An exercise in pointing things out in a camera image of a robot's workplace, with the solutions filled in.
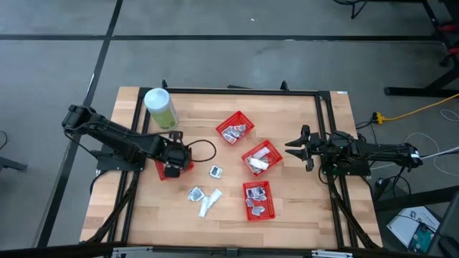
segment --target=paper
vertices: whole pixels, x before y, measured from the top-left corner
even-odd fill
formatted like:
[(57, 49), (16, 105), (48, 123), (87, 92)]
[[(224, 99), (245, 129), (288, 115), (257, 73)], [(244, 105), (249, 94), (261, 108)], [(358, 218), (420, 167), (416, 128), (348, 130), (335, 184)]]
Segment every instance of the paper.
[(204, 196), (204, 198), (202, 198), (202, 201), (201, 201), (201, 208), (199, 210), (199, 216), (201, 218), (204, 218), (206, 216), (206, 213), (207, 213), (207, 210), (209, 209), (208, 206), (209, 206), (209, 201), (210, 201), (210, 198), (207, 197), (207, 196)]
[(210, 209), (212, 205), (218, 201), (220, 197), (222, 197), (223, 193), (219, 189), (215, 189), (215, 191), (210, 195), (209, 203), (207, 204), (207, 208)]
[(256, 158), (249, 158), (249, 164), (259, 169), (266, 170), (270, 164)]

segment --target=white lid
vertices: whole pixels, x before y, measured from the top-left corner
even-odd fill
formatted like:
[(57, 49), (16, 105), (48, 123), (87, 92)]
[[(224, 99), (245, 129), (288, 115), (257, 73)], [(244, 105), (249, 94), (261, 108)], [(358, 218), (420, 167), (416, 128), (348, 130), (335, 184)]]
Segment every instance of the white lid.
[(169, 93), (165, 89), (149, 90), (143, 99), (150, 112), (161, 112), (169, 106)]

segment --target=white cable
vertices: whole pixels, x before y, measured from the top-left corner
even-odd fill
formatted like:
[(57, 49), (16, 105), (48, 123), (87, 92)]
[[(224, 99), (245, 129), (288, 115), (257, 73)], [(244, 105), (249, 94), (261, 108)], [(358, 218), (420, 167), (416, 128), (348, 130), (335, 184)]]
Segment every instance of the white cable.
[(433, 159), (433, 165), (439, 170), (439, 171), (442, 171), (443, 173), (446, 173), (448, 175), (451, 175), (451, 176), (459, 176), (458, 174), (454, 174), (454, 173), (450, 173), (450, 172), (447, 172), (447, 171), (444, 171), (443, 169), (439, 168), (437, 166), (437, 164), (435, 164), (435, 161), (437, 160), (438, 156), (436, 156), (434, 159)]
[[(450, 173), (450, 172), (444, 171), (443, 169), (439, 168), (439, 167), (437, 166), (437, 164), (435, 163), (435, 161), (437, 160), (437, 158), (438, 158), (439, 155), (442, 155), (442, 154), (445, 154), (445, 153), (450, 153), (450, 152), (453, 152), (453, 151), (457, 151), (457, 150), (459, 150), (459, 146), (454, 147), (454, 148), (451, 148), (451, 149), (449, 149), (449, 150), (445, 150), (445, 151), (440, 152), (440, 147), (438, 146), (437, 142), (435, 142), (430, 136), (428, 136), (428, 135), (426, 135), (426, 134), (424, 134), (424, 133), (412, 133), (412, 134), (408, 135), (408, 137), (404, 140), (404, 143), (406, 143), (407, 140), (408, 140), (411, 136), (417, 135), (417, 134), (423, 135), (423, 136), (429, 138), (429, 139), (435, 144), (435, 146), (437, 146), (437, 153), (432, 154), (432, 155), (428, 155), (428, 156), (425, 156), (425, 157), (422, 157), (421, 160), (425, 160), (426, 158), (435, 157), (435, 158), (433, 159), (433, 165), (434, 165), (434, 167), (436, 167), (436, 169), (438, 169), (439, 171), (441, 171), (441, 172), (443, 172), (443, 173), (446, 173), (446, 174), (448, 174), (448, 175), (451, 175), (451, 176), (459, 176), (458, 174), (454, 174), (454, 173)], [(386, 167), (393, 166), (393, 165), (396, 165), (396, 164), (395, 164), (395, 163), (392, 163), (392, 164), (388, 164), (388, 165), (384, 165), (384, 166), (379, 166), (379, 167), (376, 167), (376, 168), (371, 168), (371, 170), (376, 170), (376, 169), (380, 169), (380, 168), (386, 168)]]
[[(457, 117), (458, 119), (451, 119), (451, 118), (447, 117), (445, 114), (443, 114), (443, 111), (449, 112), (449, 113), (453, 114), (453, 115), (454, 115), (455, 117)], [(456, 114), (456, 113), (454, 113), (454, 111), (442, 109), (442, 110), (440, 110), (440, 114), (441, 114), (446, 120), (453, 121), (453, 122), (459, 122), (459, 115)]]
[[(430, 136), (428, 136), (428, 135), (426, 135), (426, 134), (424, 134), (424, 133), (412, 133), (412, 134), (408, 135), (408, 137), (404, 140), (404, 143), (406, 143), (407, 140), (408, 140), (411, 136), (417, 135), (417, 134), (423, 135), (423, 136), (429, 138), (429, 139), (435, 144), (435, 146), (437, 146), (437, 153), (434, 154), (434, 155), (438, 155), (438, 153), (440, 152), (440, 147), (438, 147), (437, 142), (435, 142)], [(386, 167), (388, 167), (388, 166), (393, 166), (393, 165), (396, 165), (396, 164), (395, 164), (395, 163), (392, 163), (392, 164), (388, 164), (388, 165), (384, 165), (384, 166), (379, 166), (379, 167), (376, 167), (376, 168), (371, 168), (371, 170), (376, 170), (376, 169), (380, 169), (380, 168), (386, 168)]]

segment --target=yellow cable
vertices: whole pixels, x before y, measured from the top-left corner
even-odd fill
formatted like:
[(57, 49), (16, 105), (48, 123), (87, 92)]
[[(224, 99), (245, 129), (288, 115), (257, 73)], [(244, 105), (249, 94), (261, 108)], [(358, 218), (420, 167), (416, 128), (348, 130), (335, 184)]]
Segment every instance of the yellow cable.
[(412, 114), (415, 114), (415, 113), (418, 113), (419, 111), (423, 111), (425, 109), (428, 109), (428, 108), (431, 108), (433, 106), (436, 106), (436, 105), (439, 105), (441, 103), (444, 103), (444, 102), (447, 102), (448, 100), (452, 100), (453, 98), (455, 97), (459, 97), (459, 93), (456, 94), (456, 95), (453, 95), (451, 97), (448, 97), (448, 98), (445, 98), (444, 100), (441, 100), (437, 103), (433, 103), (433, 104), (430, 104), (430, 105), (427, 105), (425, 107), (421, 107), (420, 109), (417, 109), (415, 111), (412, 111), (412, 112), (409, 112), (409, 113), (406, 113), (406, 114), (403, 114), (403, 115), (399, 115), (395, 118), (385, 118), (384, 116), (381, 115), (381, 113), (377, 113), (377, 122), (378, 124), (382, 124), (384, 121), (394, 121), (394, 120), (398, 120), (400, 118), (404, 118), (404, 117), (407, 117), (408, 115), (412, 115)]

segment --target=gray floor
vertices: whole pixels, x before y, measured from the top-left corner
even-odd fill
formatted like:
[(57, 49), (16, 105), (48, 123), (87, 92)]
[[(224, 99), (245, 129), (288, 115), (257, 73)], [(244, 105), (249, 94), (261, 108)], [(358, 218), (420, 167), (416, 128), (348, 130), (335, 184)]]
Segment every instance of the gray floor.
[[(0, 1), (0, 34), (105, 34), (114, 0)], [(445, 10), (432, 2), (437, 15)], [(350, 20), (350, 7), (324, 0), (167, 1), (125, 0), (115, 34), (338, 34), (428, 35), (419, 4), (370, 3)], [(67, 106), (81, 103), (102, 42), (0, 41), (0, 130), (9, 135), (0, 155), (29, 164), (26, 173), (0, 174), (0, 249), (30, 247), (68, 145), (60, 129)], [(279, 88), (345, 90), (356, 122), (374, 111), (387, 117), (422, 107), (435, 98), (387, 97), (387, 86), (423, 87), (448, 69), (439, 67), (439, 44), (356, 42), (111, 42), (93, 107), (110, 116), (120, 86)], [(458, 88), (455, 82), (451, 87)], [(400, 143), (414, 132), (428, 134), (441, 150), (455, 147), (458, 123), (441, 108), (459, 113), (458, 101), (375, 128), (378, 141)], [(369, 129), (361, 131), (369, 140)], [(422, 136), (409, 142), (421, 153), (436, 147)], [(99, 143), (83, 138), (89, 148)], [(457, 173), (454, 156), (437, 164)], [(95, 161), (79, 150), (50, 244), (77, 243), (89, 200)], [(373, 179), (397, 167), (373, 173)], [(413, 192), (453, 186), (459, 176), (426, 164), (406, 174)], [(433, 206), (441, 215), (445, 205)]]

